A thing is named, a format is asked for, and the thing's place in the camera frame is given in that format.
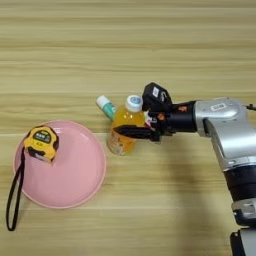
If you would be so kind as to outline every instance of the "tape measure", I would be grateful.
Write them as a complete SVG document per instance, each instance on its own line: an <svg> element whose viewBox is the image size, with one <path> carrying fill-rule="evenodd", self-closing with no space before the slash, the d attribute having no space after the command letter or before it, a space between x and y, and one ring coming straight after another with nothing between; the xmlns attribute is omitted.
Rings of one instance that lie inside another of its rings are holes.
<svg viewBox="0 0 256 256"><path fill-rule="evenodd" d="M10 189L9 197L7 200L6 206L6 225L9 231L14 231L16 228L18 214L19 214L19 205L21 191L24 181L24 171L25 171L25 152L27 152L31 157L35 157L44 162L51 163L59 147L59 137L56 132L48 126L38 126L33 128L27 135L24 140L24 147L21 151L21 162L18 170L15 173L12 186ZM14 209L14 215L12 220L12 225L10 226L9 217L10 217L10 208L15 191L15 187L18 183L17 197Z"/></svg>
<svg viewBox="0 0 256 256"><path fill-rule="evenodd" d="M59 147L59 137L48 126L33 128L24 140L25 151L30 156L45 162L52 162Z"/></svg>

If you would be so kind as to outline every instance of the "orange bottle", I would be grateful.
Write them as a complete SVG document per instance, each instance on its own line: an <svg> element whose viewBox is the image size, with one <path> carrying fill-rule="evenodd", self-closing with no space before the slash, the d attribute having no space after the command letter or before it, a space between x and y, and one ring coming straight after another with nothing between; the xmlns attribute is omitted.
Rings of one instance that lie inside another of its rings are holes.
<svg viewBox="0 0 256 256"><path fill-rule="evenodd" d="M134 149L136 139L120 135L114 131L114 128L121 125L137 125L143 127L144 123L145 116L142 112L142 98L137 95L129 96L125 106L118 108L115 113L107 140L109 149L117 155L130 153Z"/></svg>

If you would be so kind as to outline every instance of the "bottle cap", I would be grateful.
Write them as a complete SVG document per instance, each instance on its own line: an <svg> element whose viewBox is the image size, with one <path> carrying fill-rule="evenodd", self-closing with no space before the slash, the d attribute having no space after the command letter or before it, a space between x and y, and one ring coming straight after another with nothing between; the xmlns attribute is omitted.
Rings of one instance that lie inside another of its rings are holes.
<svg viewBox="0 0 256 256"><path fill-rule="evenodd" d="M142 98L137 95L130 95L127 98L125 107L131 112L140 112L142 110Z"/></svg>
<svg viewBox="0 0 256 256"><path fill-rule="evenodd" d="M110 100L104 96L104 95L101 95L97 100L96 100L96 103L97 105L102 109L104 108L104 106L108 103L110 103Z"/></svg>

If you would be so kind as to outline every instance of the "label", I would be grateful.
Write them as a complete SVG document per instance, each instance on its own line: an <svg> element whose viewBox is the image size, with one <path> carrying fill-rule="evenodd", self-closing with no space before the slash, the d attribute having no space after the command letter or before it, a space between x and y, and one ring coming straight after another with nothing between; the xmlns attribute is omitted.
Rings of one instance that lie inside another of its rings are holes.
<svg viewBox="0 0 256 256"><path fill-rule="evenodd" d="M159 94L159 89L157 87L154 87L153 89L153 95L158 98L158 94Z"/></svg>
<svg viewBox="0 0 256 256"><path fill-rule="evenodd" d="M220 103L220 104L216 104L211 106L211 110L212 111L219 111L221 109L227 108L227 105L225 103Z"/></svg>
<svg viewBox="0 0 256 256"><path fill-rule="evenodd" d="M125 155L130 152L134 144L134 139L122 136L113 130L109 134L108 147L116 155Z"/></svg>
<svg viewBox="0 0 256 256"><path fill-rule="evenodd" d="M140 104L141 99L139 97L132 97L131 102L134 104Z"/></svg>

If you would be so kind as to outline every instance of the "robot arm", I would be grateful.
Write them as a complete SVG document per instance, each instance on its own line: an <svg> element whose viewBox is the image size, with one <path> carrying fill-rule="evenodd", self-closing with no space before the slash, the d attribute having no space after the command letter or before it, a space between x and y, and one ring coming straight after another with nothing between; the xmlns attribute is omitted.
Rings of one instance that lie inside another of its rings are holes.
<svg viewBox="0 0 256 256"><path fill-rule="evenodd" d="M220 98L173 104L168 92L155 83L145 87L143 111L149 127L120 126L116 131L132 138L160 141L162 135L197 132L211 138L233 198L232 211L241 229L231 235L233 256L256 251L256 130L239 101Z"/></svg>

